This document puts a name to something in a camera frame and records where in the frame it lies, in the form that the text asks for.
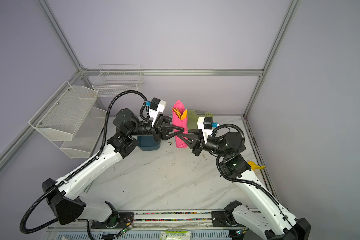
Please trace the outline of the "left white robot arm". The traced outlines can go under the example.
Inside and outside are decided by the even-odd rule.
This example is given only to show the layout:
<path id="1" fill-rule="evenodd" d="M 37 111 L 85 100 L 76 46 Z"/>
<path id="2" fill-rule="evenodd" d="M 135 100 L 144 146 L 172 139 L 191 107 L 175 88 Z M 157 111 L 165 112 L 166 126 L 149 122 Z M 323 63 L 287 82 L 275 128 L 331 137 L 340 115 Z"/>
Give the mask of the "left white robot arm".
<path id="1" fill-rule="evenodd" d="M 177 133 L 186 133 L 188 116 L 181 102 L 173 107 L 173 116 L 162 113 L 166 102 L 152 99 L 146 102 L 149 119 L 140 120 L 130 109 L 120 110 L 113 124 L 118 131 L 90 159 L 57 181 L 46 180 L 43 190 L 56 221 L 66 225 L 75 220 L 95 220 L 114 226 L 118 212 L 109 202 L 93 204 L 80 197 L 84 189 L 105 170 L 125 159 L 138 145 L 136 136 L 152 136 L 155 141 L 167 140 Z"/>

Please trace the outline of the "yellow plastic knife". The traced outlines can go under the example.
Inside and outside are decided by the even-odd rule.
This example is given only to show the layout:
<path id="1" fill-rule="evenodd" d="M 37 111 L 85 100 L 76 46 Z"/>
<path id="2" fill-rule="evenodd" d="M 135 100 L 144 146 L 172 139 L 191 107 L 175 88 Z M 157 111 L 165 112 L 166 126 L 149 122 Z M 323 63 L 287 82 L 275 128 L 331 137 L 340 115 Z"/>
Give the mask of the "yellow plastic knife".
<path id="1" fill-rule="evenodd" d="M 182 114 L 182 120 L 185 120 L 187 118 L 188 110 L 185 110 Z"/>

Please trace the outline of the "pink paper napkin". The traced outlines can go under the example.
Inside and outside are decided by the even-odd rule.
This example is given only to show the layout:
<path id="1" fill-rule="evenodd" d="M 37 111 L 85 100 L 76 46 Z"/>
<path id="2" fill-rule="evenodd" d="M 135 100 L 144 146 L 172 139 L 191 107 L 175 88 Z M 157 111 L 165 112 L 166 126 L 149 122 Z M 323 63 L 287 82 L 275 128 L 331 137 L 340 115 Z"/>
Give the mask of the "pink paper napkin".
<path id="1" fill-rule="evenodd" d="M 180 101 L 177 100 L 176 103 L 174 104 L 173 108 L 178 108 L 179 111 L 183 114 L 183 112 L 186 110 L 184 104 Z M 173 113 L 173 122 L 175 125 L 183 127 L 184 128 L 184 133 L 188 132 L 188 127 L 187 127 L 187 122 L 188 122 L 188 117 L 185 120 L 179 120 L 176 116 L 176 114 L 173 112 L 173 108 L 172 108 L 172 113 Z M 180 148 L 180 149 L 186 149 L 188 146 L 182 141 L 180 140 L 177 136 L 175 137 L 175 141 L 176 141 L 176 147 Z"/>

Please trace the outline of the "yellow plastic spoon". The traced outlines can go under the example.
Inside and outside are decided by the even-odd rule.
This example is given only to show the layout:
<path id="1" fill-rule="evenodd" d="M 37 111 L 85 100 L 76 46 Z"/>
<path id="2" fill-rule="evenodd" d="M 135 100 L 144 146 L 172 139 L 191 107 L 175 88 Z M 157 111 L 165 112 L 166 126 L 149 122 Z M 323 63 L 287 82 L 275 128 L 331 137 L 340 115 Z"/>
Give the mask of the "yellow plastic spoon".
<path id="1" fill-rule="evenodd" d="M 173 112 L 176 114 L 176 116 L 179 120 L 183 119 L 183 114 L 179 111 L 178 108 L 173 108 Z"/>

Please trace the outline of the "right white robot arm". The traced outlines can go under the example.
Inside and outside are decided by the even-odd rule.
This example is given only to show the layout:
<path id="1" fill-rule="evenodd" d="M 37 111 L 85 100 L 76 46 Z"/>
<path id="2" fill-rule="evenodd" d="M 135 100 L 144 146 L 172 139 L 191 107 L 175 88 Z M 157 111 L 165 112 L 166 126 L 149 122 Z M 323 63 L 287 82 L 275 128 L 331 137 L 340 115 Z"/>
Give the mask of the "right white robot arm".
<path id="1" fill-rule="evenodd" d="M 200 118 L 198 125 L 198 129 L 186 134 L 179 130 L 176 136 L 195 155 L 201 151 L 215 155 L 220 176 L 242 189 L 261 212 L 258 215 L 233 201 L 225 207 L 227 223 L 242 225 L 263 240 L 307 240 L 312 229 L 310 223 L 304 218 L 298 219 L 285 208 L 242 156 L 245 150 L 243 130 L 233 124 L 215 124 L 212 118 Z"/>

